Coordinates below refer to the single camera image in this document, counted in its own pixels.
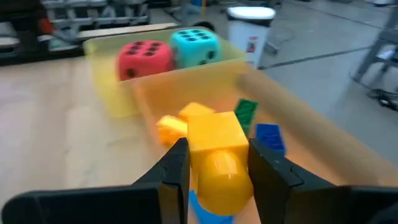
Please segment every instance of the table surface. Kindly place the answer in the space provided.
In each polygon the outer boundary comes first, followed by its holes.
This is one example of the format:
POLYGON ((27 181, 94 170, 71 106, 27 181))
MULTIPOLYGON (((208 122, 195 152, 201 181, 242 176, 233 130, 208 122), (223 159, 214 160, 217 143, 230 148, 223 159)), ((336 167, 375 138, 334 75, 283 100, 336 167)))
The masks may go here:
MULTIPOLYGON (((258 89, 273 93, 264 92, 264 101, 286 114, 286 124, 300 127, 297 147, 311 145, 336 167, 354 167, 346 171, 354 184, 398 185, 392 164, 278 84, 266 78, 258 89)), ((0 124, 0 205, 28 190, 131 184, 159 160, 140 117, 109 117, 83 57, 2 67, 0 124)), ((253 201, 245 211, 238 220, 258 221, 253 201)))

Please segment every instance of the yellow lego brick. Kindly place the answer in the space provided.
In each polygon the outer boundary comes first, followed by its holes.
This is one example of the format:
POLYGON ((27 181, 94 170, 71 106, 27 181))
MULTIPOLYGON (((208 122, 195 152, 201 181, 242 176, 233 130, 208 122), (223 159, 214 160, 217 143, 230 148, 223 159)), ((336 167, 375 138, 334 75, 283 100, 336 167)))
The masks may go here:
POLYGON ((253 188, 246 171, 249 143, 235 113, 190 117, 188 143, 200 205, 217 215, 238 213, 253 188))
POLYGON ((179 138, 187 137, 187 123, 174 116, 163 116, 156 126, 162 143, 173 145, 179 138))
POLYGON ((203 106, 196 102, 191 102, 187 106, 185 106, 182 110, 180 110, 178 117, 188 122, 188 118, 192 116, 203 116, 208 114, 213 114, 215 110, 208 108, 207 106, 203 106))

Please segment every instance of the white trash can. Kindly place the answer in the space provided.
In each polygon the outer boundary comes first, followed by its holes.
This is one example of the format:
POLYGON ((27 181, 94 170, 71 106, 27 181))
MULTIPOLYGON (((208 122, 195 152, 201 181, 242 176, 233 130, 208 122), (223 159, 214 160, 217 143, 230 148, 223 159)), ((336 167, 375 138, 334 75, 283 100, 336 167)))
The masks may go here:
POLYGON ((229 7, 228 39, 246 53, 246 61, 255 68, 260 60, 275 10, 267 7, 229 7))

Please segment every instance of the gray floor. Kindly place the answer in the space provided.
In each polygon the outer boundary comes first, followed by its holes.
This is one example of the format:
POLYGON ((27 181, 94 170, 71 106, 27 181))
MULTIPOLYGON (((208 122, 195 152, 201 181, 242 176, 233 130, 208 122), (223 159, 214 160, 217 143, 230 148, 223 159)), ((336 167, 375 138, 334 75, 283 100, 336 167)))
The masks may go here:
MULTIPOLYGON (((373 44, 389 10, 364 1, 285 0, 272 23, 270 37, 280 52, 264 57, 264 73, 398 167, 398 113, 381 108, 365 95, 363 86, 349 78, 373 44)), ((155 10, 153 16, 155 23, 174 21, 161 10, 155 10)), ((209 8, 206 19, 226 37, 226 16, 218 7, 209 8)), ((192 23, 197 20, 198 16, 191 17, 192 23)), ((365 84, 379 67, 370 69, 365 84)), ((392 69, 387 74, 382 83, 385 89, 398 86, 397 72, 392 69)))

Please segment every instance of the green lego brick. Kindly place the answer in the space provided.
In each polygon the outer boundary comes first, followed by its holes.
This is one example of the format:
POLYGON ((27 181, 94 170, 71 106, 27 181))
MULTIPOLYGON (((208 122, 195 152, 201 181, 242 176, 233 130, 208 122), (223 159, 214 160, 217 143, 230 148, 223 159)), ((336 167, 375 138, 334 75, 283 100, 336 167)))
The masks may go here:
POLYGON ((256 112, 258 103, 247 99, 239 99, 238 104, 235 107, 235 115, 241 124, 241 127, 245 135, 249 134, 251 123, 254 120, 254 114, 256 112))

